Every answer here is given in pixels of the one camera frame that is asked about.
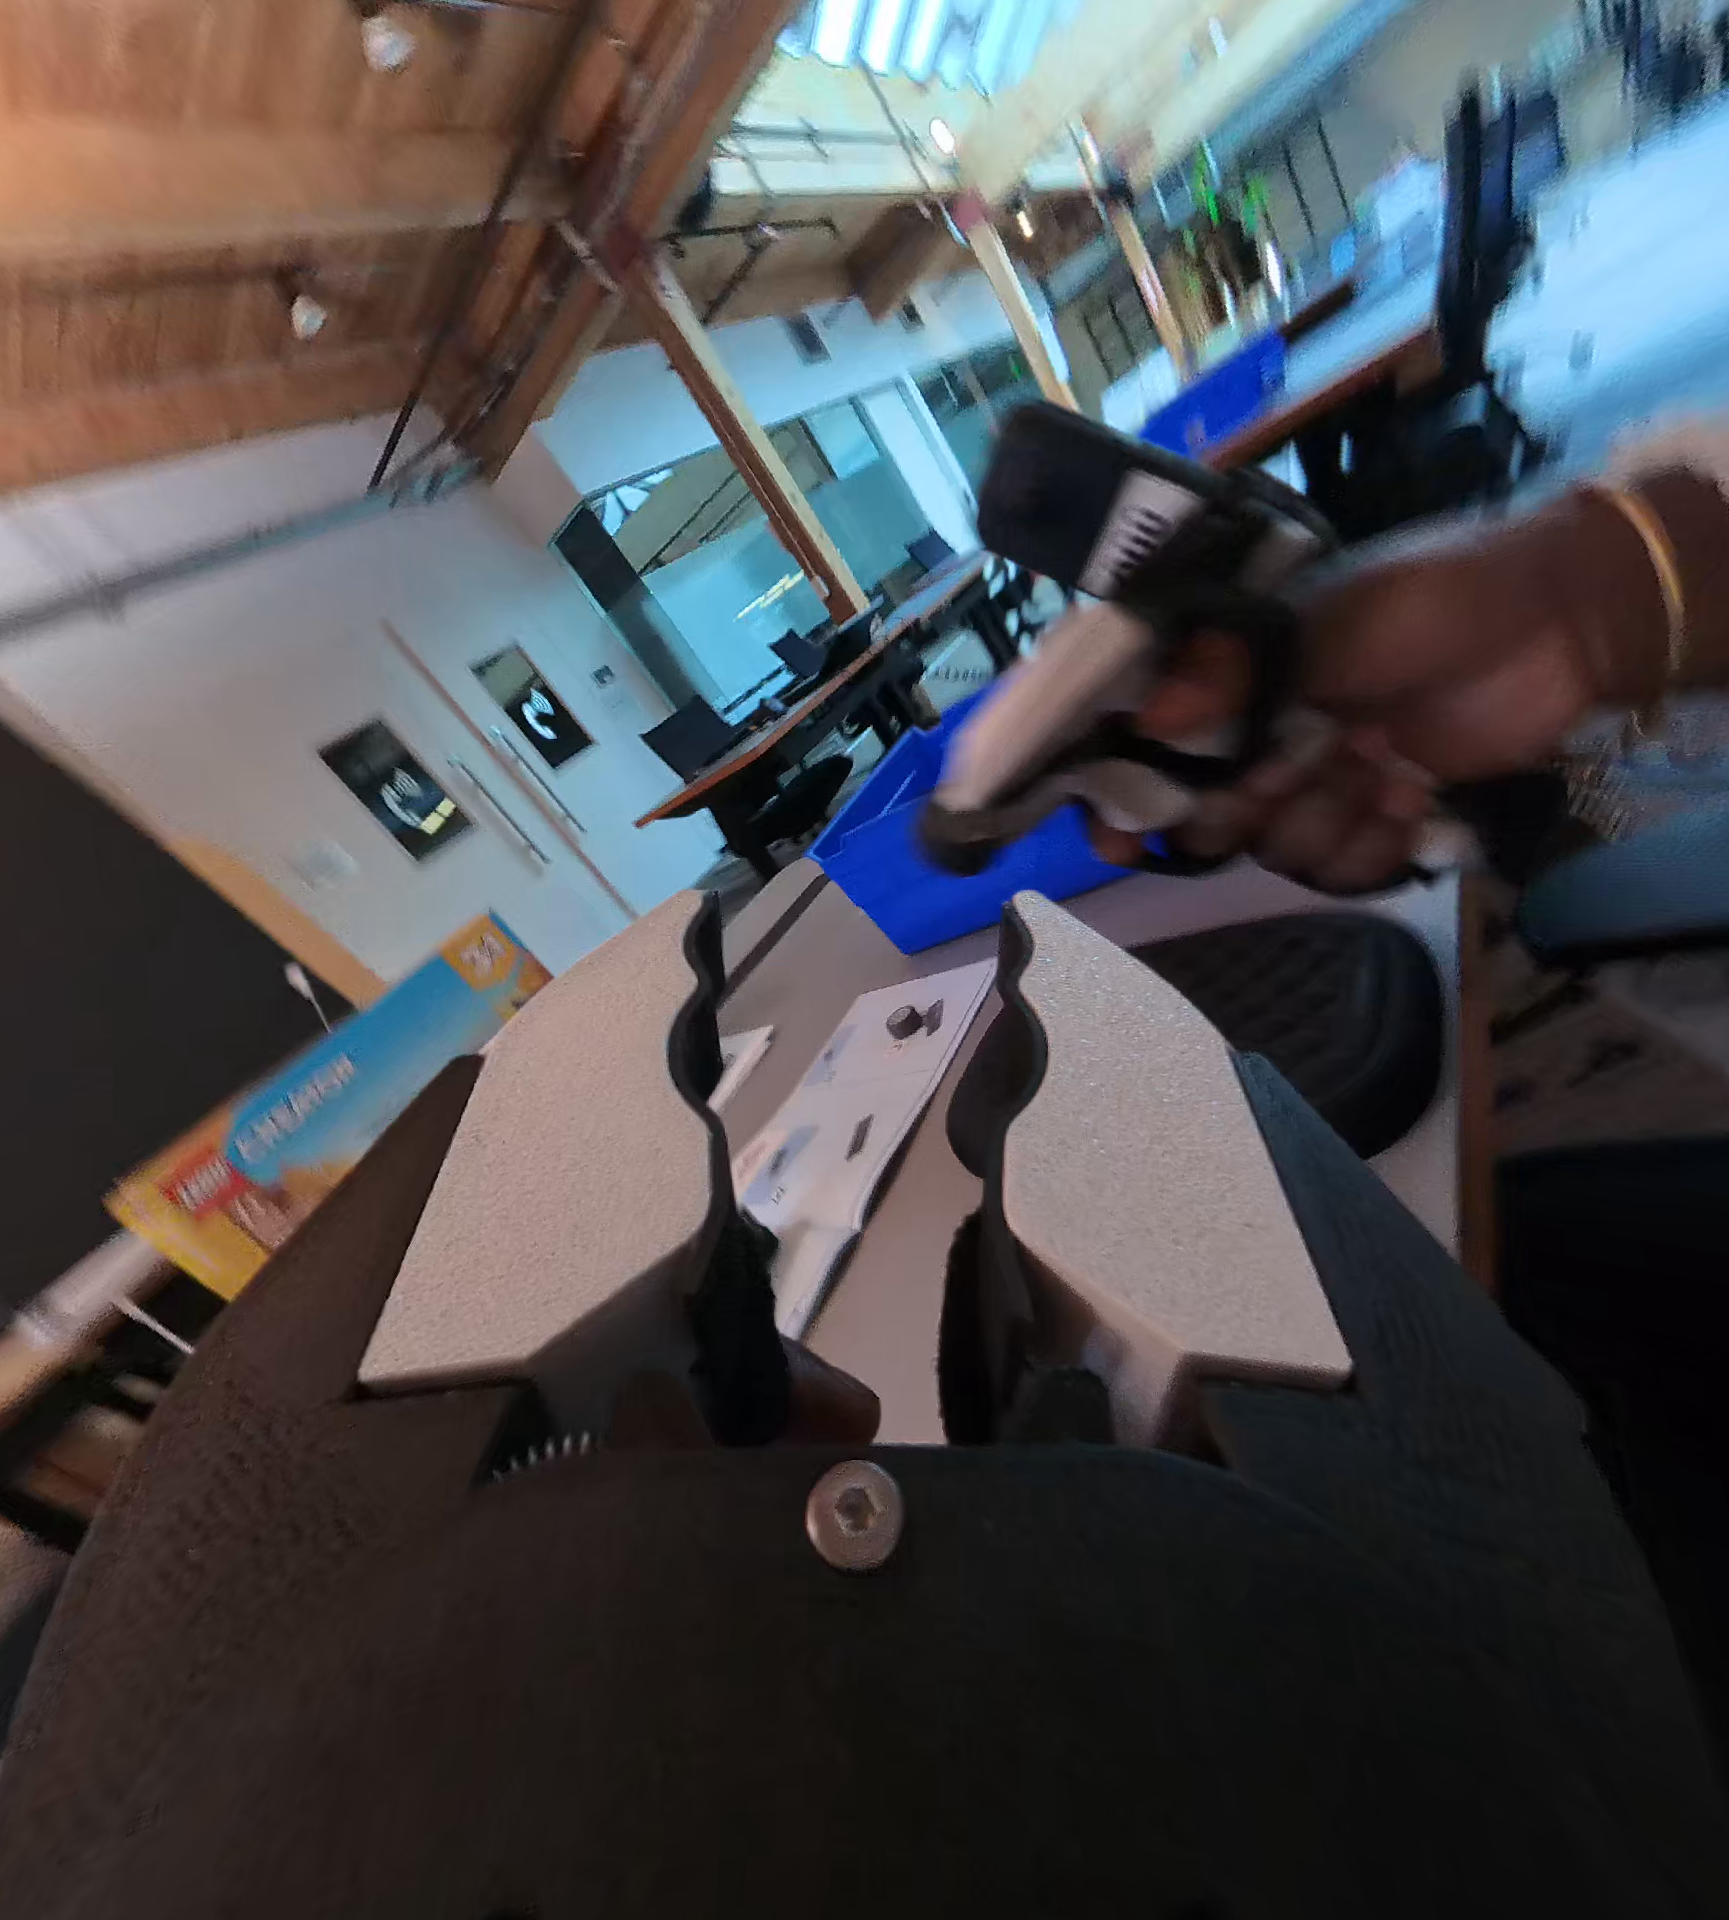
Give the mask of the lego set box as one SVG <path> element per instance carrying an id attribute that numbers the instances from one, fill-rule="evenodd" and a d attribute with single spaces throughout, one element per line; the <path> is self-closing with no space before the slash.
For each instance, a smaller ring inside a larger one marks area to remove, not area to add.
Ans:
<path id="1" fill-rule="evenodd" d="M 237 1298 L 450 1062 L 551 982 L 492 911 L 194 1128 L 135 1166 L 109 1213 L 187 1278 Z"/>

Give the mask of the small blue plastic bin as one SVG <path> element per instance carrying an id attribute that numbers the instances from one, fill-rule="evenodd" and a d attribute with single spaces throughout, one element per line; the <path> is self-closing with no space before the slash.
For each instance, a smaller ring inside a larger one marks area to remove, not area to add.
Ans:
<path id="1" fill-rule="evenodd" d="M 1227 439 L 1264 419 L 1287 385 L 1287 341 L 1273 328 L 1159 405 L 1137 438 L 1204 465 Z"/>

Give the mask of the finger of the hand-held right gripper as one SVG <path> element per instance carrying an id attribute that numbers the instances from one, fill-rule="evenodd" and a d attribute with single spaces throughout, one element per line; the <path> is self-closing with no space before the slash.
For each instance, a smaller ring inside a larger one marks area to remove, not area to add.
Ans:
<path id="1" fill-rule="evenodd" d="M 1135 871 L 1208 875 L 1227 858 L 1181 851 L 1171 837 L 1204 798 L 1241 779 L 1234 747 L 1234 732 L 1166 741 L 1093 729 L 1036 750 L 995 746 L 982 729 L 957 732 L 920 808 L 920 851 L 943 871 L 968 877 L 1055 814 L 1076 809 L 1089 825 L 1137 840 L 1128 862 Z"/>
<path id="2" fill-rule="evenodd" d="M 1162 688 L 1181 681 L 1184 648 L 1184 638 L 1124 610 L 1071 610 L 995 683 L 991 741 L 1058 747 L 1101 720 L 1135 721 Z"/>

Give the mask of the person's right hand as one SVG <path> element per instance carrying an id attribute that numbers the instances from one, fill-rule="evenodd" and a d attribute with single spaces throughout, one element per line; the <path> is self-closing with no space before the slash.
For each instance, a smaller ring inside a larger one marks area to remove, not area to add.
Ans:
<path id="1" fill-rule="evenodd" d="M 1642 497 L 1588 488 L 1454 522 L 1323 577 L 1296 701 L 1316 732 L 1194 803 L 1165 841 L 1333 897 L 1400 886 L 1444 788 L 1529 772 L 1689 657 L 1683 568 Z"/>

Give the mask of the black white-framed panel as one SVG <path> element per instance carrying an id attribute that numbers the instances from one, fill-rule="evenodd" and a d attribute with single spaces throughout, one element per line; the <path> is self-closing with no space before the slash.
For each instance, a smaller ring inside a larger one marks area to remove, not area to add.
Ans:
<path id="1" fill-rule="evenodd" d="M 0 1427 L 156 1256 L 109 1188 L 383 977 L 0 717 Z"/>

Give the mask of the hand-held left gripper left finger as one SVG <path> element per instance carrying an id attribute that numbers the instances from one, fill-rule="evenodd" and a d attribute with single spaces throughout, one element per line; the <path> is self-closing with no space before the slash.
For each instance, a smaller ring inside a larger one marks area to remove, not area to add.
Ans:
<path id="1" fill-rule="evenodd" d="M 718 1444 L 780 1438 L 777 1239 L 741 1210 L 710 1106 L 724 983 L 720 904 L 678 892 L 488 1044 L 357 1365 L 364 1393 L 512 1385 L 564 1444 L 661 1376 Z"/>

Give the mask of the open lego instruction booklet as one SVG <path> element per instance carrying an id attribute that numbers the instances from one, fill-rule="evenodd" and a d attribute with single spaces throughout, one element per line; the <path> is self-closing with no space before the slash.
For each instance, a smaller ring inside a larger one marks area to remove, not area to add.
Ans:
<path id="1" fill-rule="evenodd" d="M 733 1160 L 739 1210 L 775 1242 L 780 1335 L 805 1337 L 824 1307 L 995 977 L 987 957 L 860 993 Z"/>

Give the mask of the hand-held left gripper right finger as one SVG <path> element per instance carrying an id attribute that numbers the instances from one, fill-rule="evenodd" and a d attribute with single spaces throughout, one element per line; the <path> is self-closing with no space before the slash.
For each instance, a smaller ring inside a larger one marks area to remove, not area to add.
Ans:
<path id="1" fill-rule="evenodd" d="M 1203 1447 L 1211 1385 L 1354 1376 L 1236 1056 L 1041 892 L 1003 909 L 997 1010 L 947 1109 L 976 1180 L 947 1257 L 952 1446 Z"/>

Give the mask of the black office chair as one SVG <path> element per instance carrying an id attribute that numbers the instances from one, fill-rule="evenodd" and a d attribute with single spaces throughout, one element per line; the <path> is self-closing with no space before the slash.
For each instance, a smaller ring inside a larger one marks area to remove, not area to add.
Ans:
<path id="1" fill-rule="evenodd" d="M 1422 445 L 1474 497 L 1501 495 L 1544 455 L 1489 357 L 1493 320 L 1535 248 L 1521 145 L 1518 96 L 1501 82 L 1469 77 L 1447 119 L 1434 309 L 1441 363 L 1422 393 Z"/>

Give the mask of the long dark office desk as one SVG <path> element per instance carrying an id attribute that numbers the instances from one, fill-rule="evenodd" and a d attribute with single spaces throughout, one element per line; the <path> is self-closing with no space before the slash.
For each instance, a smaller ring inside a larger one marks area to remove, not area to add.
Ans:
<path id="1" fill-rule="evenodd" d="M 929 572 L 895 612 L 853 616 L 833 631 L 834 668 L 823 670 L 775 717 L 741 732 L 673 794 L 639 814 L 635 825 L 646 829 L 704 814 L 759 881 L 778 875 L 775 847 L 821 828 L 837 798 L 837 785 L 799 775 L 799 765 L 856 717 L 882 747 L 895 747 L 900 734 L 918 723 L 917 683 L 925 672 L 922 645 L 931 642 L 973 627 L 997 644 L 998 666 L 1011 664 L 1017 642 L 1005 623 L 1003 592 L 1017 577 L 1014 564 L 979 549 Z"/>

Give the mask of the black quilted pad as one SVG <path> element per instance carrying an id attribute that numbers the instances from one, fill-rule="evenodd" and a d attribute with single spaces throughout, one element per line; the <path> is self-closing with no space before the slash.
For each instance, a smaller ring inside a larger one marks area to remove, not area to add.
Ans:
<path id="1" fill-rule="evenodd" d="M 1309 911 L 1140 942 L 1131 953 L 1241 1053 L 1276 1067 L 1363 1160 L 1431 1109 L 1447 1056 L 1436 962 L 1407 923 Z"/>

